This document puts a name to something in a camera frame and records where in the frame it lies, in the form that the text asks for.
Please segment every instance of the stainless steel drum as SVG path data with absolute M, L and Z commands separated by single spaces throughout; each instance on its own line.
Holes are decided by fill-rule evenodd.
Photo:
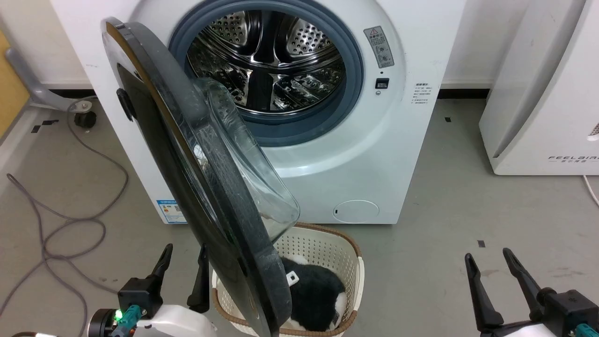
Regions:
M 345 77 L 341 56 L 324 32 L 276 11 L 214 20 L 187 58 L 198 77 L 223 83 L 241 110 L 262 116 L 306 113 Z

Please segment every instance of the white plastic basket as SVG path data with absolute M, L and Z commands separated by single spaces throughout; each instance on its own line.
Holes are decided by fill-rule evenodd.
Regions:
M 364 290 L 364 262 L 357 244 L 339 231 L 311 225 L 297 224 L 274 244 L 280 255 L 302 255 L 310 264 L 331 269 L 339 276 L 346 288 L 347 308 L 339 327 L 327 332 L 280 329 L 280 336 L 341 336 L 358 314 Z M 214 307 L 239 331 L 257 336 L 237 309 L 229 293 L 212 274 L 212 298 Z

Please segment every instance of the white wall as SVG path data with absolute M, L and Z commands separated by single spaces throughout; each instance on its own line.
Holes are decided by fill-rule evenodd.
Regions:
M 468 0 L 442 88 L 490 88 L 529 2 Z
M 444 88 L 490 88 L 529 1 L 468 0 Z M 0 0 L 0 24 L 42 83 L 90 88 L 49 0 Z
M 91 88 L 49 0 L 0 0 L 0 29 L 49 88 Z

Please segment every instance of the tag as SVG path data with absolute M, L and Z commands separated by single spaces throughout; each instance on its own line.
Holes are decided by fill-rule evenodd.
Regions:
M 300 278 L 293 270 L 287 274 L 287 284 L 289 284 L 290 287 L 299 281 Z

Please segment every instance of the gray floor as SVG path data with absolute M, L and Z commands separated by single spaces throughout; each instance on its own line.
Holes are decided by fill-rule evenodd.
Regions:
M 506 321 L 523 320 L 527 307 L 501 255 L 510 247 L 542 286 L 575 288 L 599 302 L 597 215 L 580 177 L 499 177 L 491 172 L 477 122 L 482 100 L 439 101 L 397 225 L 338 225 L 364 254 L 366 282 L 358 319 L 346 336 L 477 336 L 464 271 L 474 254 L 495 308 Z M 451 117 L 448 123 L 445 117 Z M 64 115 L 54 125 L 27 134 L 31 148 L 19 152 L 10 171 L 40 200 L 73 216 L 96 212 L 112 198 L 122 175 L 68 134 Z M 164 225 L 103 115 L 82 138 L 131 172 L 123 198 L 102 217 L 105 241 L 74 260 L 85 273 L 114 289 L 144 276 L 166 243 L 175 246 L 163 298 L 184 304 L 196 271 L 197 243 L 185 225 Z M 599 188 L 599 180 L 591 179 Z M 0 177 L 0 299 L 40 259 L 35 217 L 27 200 Z M 44 231 L 62 223 L 42 211 Z M 93 224 L 72 228 L 50 243 L 69 254 L 92 244 Z M 479 248 L 484 240 L 486 248 Z M 87 284 L 68 266 L 57 273 L 82 291 L 91 312 L 117 306 L 116 297 Z M 237 336 L 214 310 L 220 336 Z M 2 335 L 37 330 L 76 334 L 81 303 L 38 270 L 0 317 Z

